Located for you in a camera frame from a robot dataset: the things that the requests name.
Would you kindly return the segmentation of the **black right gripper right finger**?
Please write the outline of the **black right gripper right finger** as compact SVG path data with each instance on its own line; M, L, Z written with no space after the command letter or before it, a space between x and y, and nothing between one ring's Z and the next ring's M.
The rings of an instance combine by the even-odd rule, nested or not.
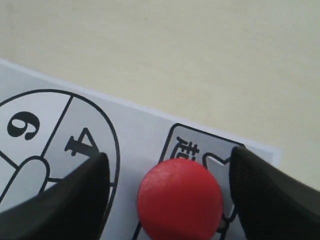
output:
M230 156L229 184L248 240L318 240L320 192L244 147Z

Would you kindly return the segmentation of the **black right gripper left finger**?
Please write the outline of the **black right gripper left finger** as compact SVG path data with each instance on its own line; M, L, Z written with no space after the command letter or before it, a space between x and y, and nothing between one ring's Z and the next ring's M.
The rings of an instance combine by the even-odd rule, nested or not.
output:
M98 240L109 194L109 159L100 152L43 193L1 213L0 238Z

